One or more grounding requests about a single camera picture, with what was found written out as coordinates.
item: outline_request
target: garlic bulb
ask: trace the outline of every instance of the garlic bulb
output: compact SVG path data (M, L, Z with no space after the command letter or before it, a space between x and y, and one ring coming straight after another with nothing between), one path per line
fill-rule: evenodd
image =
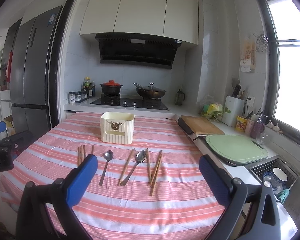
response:
M280 131L280 128L278 126L279 123L277 123L277 125L275 125L272 130L276 131L276 132L279 132Z
M274 124L273 124L271 121L269 121L269 123L267 124L267 126L268 126L270 129L273 129Z

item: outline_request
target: gray refrigerator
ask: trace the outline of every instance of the gray refrigerator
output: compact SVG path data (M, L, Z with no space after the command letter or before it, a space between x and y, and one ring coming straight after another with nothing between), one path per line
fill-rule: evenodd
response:
M36 140L51 129L50 53L61 8L21 25L12 56L10 97L15 131L29 130Z

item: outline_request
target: black glass cooktop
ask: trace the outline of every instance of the black glass cooktop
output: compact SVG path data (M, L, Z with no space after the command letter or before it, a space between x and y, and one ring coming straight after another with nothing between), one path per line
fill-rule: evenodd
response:
M147 108L147 109L157 109L157 110L167 110L164 103L160 99L132 99L132 98L120 98L120 96L104 96L93 101L91 105L104 105L104 106L123 106L123 107L133 107L133 108Z

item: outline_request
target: paper bag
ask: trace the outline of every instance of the paper bag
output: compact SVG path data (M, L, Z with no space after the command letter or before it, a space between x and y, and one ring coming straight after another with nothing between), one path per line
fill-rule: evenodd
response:
M249 72L256 67L254 41L246 40L241 53L240 68L242 72Z

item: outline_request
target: purple bottle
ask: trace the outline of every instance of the purple bottle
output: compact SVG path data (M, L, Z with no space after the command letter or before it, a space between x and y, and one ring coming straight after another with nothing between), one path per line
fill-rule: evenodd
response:
M262 114L259 119L254 123L253 128L250 133L250 137L255 139L257 137L258 132L260 131L261 133L264 132L265 130L265 123L267 120L267 116Z

